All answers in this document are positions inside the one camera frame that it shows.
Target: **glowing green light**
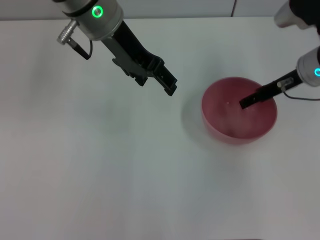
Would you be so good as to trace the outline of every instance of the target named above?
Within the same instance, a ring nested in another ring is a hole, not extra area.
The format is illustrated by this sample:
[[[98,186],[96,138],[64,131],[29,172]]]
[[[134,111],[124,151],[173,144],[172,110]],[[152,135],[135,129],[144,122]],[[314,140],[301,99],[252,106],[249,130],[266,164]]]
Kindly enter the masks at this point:
[[[320,68],[317,68],[316,70],[314,70],[314,74],[320,77]]]
[[[101,6],[95,6],[92,9],[92,16],[94,16],[97,19],[100,18],[103,14],[104,14],[104,10]]]

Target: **bowl rim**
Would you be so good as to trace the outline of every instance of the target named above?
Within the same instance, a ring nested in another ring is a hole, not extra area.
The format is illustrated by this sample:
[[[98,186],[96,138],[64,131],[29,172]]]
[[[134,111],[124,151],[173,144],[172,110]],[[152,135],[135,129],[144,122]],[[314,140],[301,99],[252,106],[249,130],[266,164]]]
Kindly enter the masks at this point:
[[[273,103],[273,105],[274,105],[274,108],[275,108],[275,118],[274,118],[274,121],[273,121],[271,127],[270,127],[270,128],[268,129],[268,131],[266,131],[264,134],[258,135],[258,136],[256,136],[256,137],[244,137],[244,138],[232,137],[232,136],[228,136],[228,135],[220,132],[219,130],[217,130],[215,127],[213,127],[213,126],[209,123],[209,121],[207,120],[207,118],[206,118],[206,116],[205,116],[204,108],[203,108],[204,97],[205,97],[207,91],[208,91],[213,85],[215,85],[215,84],[218,83],[218,82],[222,82],[222,81],[224,81],[224,80],[226,80],[226,79],[241,79],[241,80],[246,80],[246,81],[249,81],[249,82],[252,82],[252,83],[257,84],[257,86],[259,86],[259,87],[262,87],[262,85],[261,85],[260,83],[258,83],[258,82],[256,82],[256,81],[253,81],[253,80],[251,80],[251,79],[245,78],[245,77],[241,77],[241,76],[229,76],[229,77],[224,77],[224,78],[221,78],[221,79],[213,82],[213,83],[204,91],[204,94],[202,95],[202,98],[201,98],[201,113],[202,113],[202,118],[203,118],[203,120],[204,120],[205,123],[206,123],[206,126],[207,126],[211,131],[219,134],[221,137],[223,137],[223,138],[226,138],[226,137],[227,137],[227,138],[230,139],[230,140],[256,140],[256,139],[259,139],[259,138],[263,137],[263,136],[266,135],[267,133],[269,133],[269,132],[271,131],[271,129],[274,128],[274,126],[275,126],[275,124],[276,124],[276,122],[277,122],[277,119],[278,119],[278,107],[277,107],[277,103],[276,103],[276,101],[275,101],[274,98],[270,98],[268,101],[272,101],[272,103]]]

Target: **white wall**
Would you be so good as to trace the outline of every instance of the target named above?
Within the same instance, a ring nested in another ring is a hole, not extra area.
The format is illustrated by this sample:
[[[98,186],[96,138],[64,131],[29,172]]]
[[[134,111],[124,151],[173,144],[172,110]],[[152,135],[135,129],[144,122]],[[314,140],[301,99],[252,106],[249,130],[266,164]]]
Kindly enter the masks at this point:
[[[126,18],[228,17],[234,0],[118,0]],[[238,0],[235,16],[273,16],[286,0]],[[51,0],[3,0],[0,20],[63,19]]]

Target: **blue led light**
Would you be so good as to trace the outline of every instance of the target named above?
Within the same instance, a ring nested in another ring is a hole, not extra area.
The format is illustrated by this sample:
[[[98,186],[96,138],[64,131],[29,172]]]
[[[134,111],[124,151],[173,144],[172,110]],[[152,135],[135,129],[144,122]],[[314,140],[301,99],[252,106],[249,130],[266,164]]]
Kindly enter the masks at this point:
[[[317,68],[316,70],[314,70],[314,74],[320,77],[320,68]]]

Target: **silver connector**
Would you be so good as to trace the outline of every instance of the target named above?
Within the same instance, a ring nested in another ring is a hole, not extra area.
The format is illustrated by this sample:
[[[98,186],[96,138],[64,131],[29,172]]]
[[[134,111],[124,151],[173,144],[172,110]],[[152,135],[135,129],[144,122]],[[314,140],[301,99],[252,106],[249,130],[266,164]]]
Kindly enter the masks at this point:
[[[68,43],[69,39],[71,38],[71,35],[74,33],[74,30],[78,26],[78,22],[76,20],[71,20],[69,24],[63,29],[63,31],[60,33],[60,35],[57,38],[57,42],[65,45]]]

